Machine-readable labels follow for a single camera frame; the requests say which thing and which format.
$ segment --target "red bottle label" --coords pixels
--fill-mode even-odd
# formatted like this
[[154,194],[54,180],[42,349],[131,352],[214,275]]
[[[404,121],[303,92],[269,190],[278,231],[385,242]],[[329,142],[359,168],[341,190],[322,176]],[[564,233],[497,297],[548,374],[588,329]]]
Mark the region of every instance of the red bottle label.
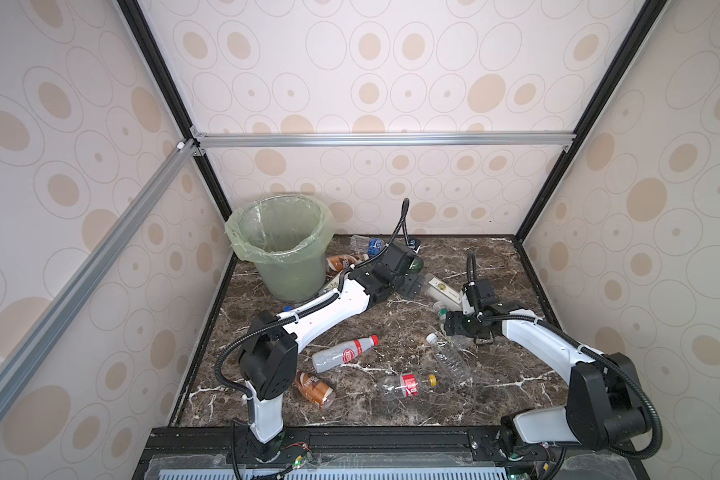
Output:
[[413,373],[403,375],[403,385],[405,386],[405,396],[418,395],[418,384]]

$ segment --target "crushed plastic bottle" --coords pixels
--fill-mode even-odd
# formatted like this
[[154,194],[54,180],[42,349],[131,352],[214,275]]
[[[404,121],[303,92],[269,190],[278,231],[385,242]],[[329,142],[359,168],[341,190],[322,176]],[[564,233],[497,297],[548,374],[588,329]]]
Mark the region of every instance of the crushed plastic bottle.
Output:
[[323,380],[306,372],[296,372],[296,387],[309,402],[321,410],[329,408],[336,400],[336,393]]
[[437,333],[427,335],[427,343],[434,349],[434,358],[459,385],[472,381],[472,372],[451,343],[438,338]]
[[385,376],[378,380],[378,391],[383,400],[395,398],[411,398],[425,395],[438,384],[436,376],[430,374],[403,373],[401,375]]
[[331,281],[323,285],[323,287],[318,292],[318,295],[325,295],[327,292],[330,292],[331,290],[338,288],[338,276],[341,274],[336,274],[333,278],[331,278]]
[[350,340],[321,350],[312,355],[312,365],[317,373],[323,373],[335,366],[354,360],[356,356],[378,345],[378,337],[371,335],[363,339]]
[[326,273],[333,274],[334,272],[341,272],[349,268],[351,264],[359,264],[364,260],[368,259],[368,254],[357,254],[357,255],[334,255],[326,257]]
[[353,252],[374,256],[384,248],[384,240],[370,236],[352,235],[349,239],[349,247]]

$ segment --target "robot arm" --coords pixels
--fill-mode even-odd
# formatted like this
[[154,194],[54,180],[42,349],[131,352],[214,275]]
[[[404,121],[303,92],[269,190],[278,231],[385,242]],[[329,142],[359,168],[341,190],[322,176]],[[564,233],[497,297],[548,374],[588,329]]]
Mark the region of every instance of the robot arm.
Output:
[[[252,393],[246,397],[249,440],[261,460],[274,458],[282,442],[282,394],[296,378],[298,353],[350,316],[386,301],[393,292],[413,298],[422,288],[424,278],[418,272],[423,263],[416,253],[393,242],[386,248],[379,258],[346,275],[338,288],[276,316],[259,312],[251,321],[238,362]],[[280,322],[288,323],[278,326]]]
[[[424,282],[418,274],[422,266],[411,248],[391,242],[380,257],[342,278],[337,289],[295,310],[276,316],[263,311],[253,318],[248,334],[240,340],[238,356],[247,388],[228,380],[226,384],[250,393],[246,395],[249,440],[259,459],[273,459],[282,444],[282,394],[296,378],[298,353],[325,331],[386,301],[393,292],[414,298]],[[658,415],[653,415],[655,409],[642,391],[636,394],[640,384],[631,360],[618,353],[608,356],[590,347],[583,349],[585,346],[538,319],[518,302],[499,301],[487,280],[468,281],[462,303],[463,312],[447,315],[447,334],[481,339],[505,336],[547,363],[569,385],[565,407],[502,418],[499,442],[507,455],[540,442],[575,442],[592,450],[616,450],[618,443],[650,428],[658,438],[657,444],[652,441],[651,450],[658,450]],[[228,354],[222,354],[217,362],[217,378]],[[596,362],[592,355],[600,360]],[[612,368],[604,368],[604,362]]]
[[[468,272],[470,264],[474,264],[471,255]],[[644,458],[658,450],[661,424],[629,358],[582,345],[521,303],[500,301],[488,280],[468,275],[461,298],[463,311],[446,315],[446,334],[478,339],[505,336],[547,363],[568,384],[565,407],[518,412],[502,419],[504,452],[541,442],[576,442],[595,451],[622,452],[618,444],[651,428],[652,445],[643,451]]]

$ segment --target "black frame edge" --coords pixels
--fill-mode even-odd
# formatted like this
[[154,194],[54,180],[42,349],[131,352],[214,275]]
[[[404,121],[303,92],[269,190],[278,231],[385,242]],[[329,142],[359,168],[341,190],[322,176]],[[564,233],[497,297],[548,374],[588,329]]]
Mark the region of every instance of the black frame edge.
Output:
[[210,341],[211,335],[213,333],[213,328],[216,326],[216,319],[219,318],[219,311],[221,310],[221,305],[224,303],[224,299],[226,298],[226,291],[230,288],[230,283],[232,282],[232,274],[235,273],[236,266],[237,255],[232,253],[232,259],[230,260],[230,264],[228,265],[226,272],[224,273],[224,277],[221,279],[219,293],[216,295],[216,298],[213,301],[213,305],[208,314],[208,320],[206,321],[206,326],[202,330],[200,341],[197,344],[194,356],[192,356],[192,363],[190,364],[190,368],[189,370],[187,370],[187,374],[184,377],[184,383],[182,384],[179,393],[179,401],[176,402],[176,405],[173,407],[173,411],[171,412],[170,421],[168,421],[168,427],[178,428],[181,417],[184,415],[184,409],[186,408],[186,400],[190,394],[190,390],[192,389],[192,384],[197,378],[197,373],[200,370],[202,358],[204,357],[206,349],[208,348],[208,341]]
[[536,220],[541,216],[541,212],[552,197],[552,193],[554,193],[557,185],[563,179],[570,162],[576,157],[581,145],[587,139],[590,130],[592,130],[598,117],[605,109],[607,102],[616,90],[624,73],[632,64],[640,46],[643,44],[643,41],[653,27],[653,23],[659,17],[666,3],[667,0],[646,0],[637,17],[635,17],[635,21],[624,37],[621,46],[619,46],[614,60],[608,66],[603,80],[593,94],[592,100],[590,100],[586,106],[584,114],[576,125],[576,129],[574,129],[576,139],[574,139],[568,150],[563,150],[563,153],[560,154],[557,163],[555,163],[549,177],[547,177],[547,180],[544,182],[544,186],[541,187],[539,194],[534,199],[534,204],[531,205],[528,214],[520,225],[515,235],[519,243],[522,244],[525,241],[531,228],[536,224]]
[[[157,87],[163,94],[163,98],[168,104],[171,114],[173,115],[176,124],[179,126],[179,130],[184,138],[197,139],[192,134],[192,119],[184,106],[184,102],[181,100],[179,90],[176,88],[176,84],[173,82],[168,66],[163,59],[163,55],[160,53],[160,48],[157,46],[152,31],[149,25],[146,23],[144,12],[141,10],[137,0],[117,0],[117,4],[120,6],[120,10],[125,17],[125,20],[134,34],[136,43],[139,45],[144,60],[150,67],[152,76],[157,82]],[[221,188],[221,183],[216,177],[216,173],[213,171],[208,156],[200,149],[201,155],[195,156],[195,162],[197,167],[200,169],[202,178],[205,180],[208,189],[213,196],[216,206],[219,208],[221,216],[226,221],[232,213],[230,203],[227,201],[224,191]]]
[[632,473],[635,474],[635,478],[637,480],[651,480],[650,475],[648,475],[648,471],[646,470],[646,467],[643,465],[642,460],[637,460],[635,458],[628,458],[627,461],[630,463],[630,466],[632,467]]
[[528,275],[530,285],[534,288],[534,293],[536,293],[539,303],[541,303],[541,311],[544,313],[544,318],[547,322],[555,325],[557,328],[562,328],[560,327],[560,322],[557,320],[557,315],[554,314],[552,304],[547,298],[547,293],[544,292],[544,288],[541,286],[541,282],[539,282],[536,270],[534,270],[534,266],[530,264],[530,259],[528,258],[528,254],[525,253],[523,244],[519,242],[517,237],[513,237],[512,245],[514,245],[514,248],[518,252],[518,257],[520,258],[520,263],[523,265],[523,270],[525,270],[525,274]]

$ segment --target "aluminum frame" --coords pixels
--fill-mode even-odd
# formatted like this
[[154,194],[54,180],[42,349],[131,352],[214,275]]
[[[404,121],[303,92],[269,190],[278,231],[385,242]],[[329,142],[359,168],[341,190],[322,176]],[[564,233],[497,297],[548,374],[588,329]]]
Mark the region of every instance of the aluminum frame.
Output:
[[413,147],[423,145],[570,145],[576,134],[565,130],[423,132],[377,134],[203,134],[200,147]]
[[167,190],[179,170],[197,152],[194,140],[180,142],[108,232],[66,287],[54,298],[43,317],[0,366],[0,420],[83,308],[99,282]]

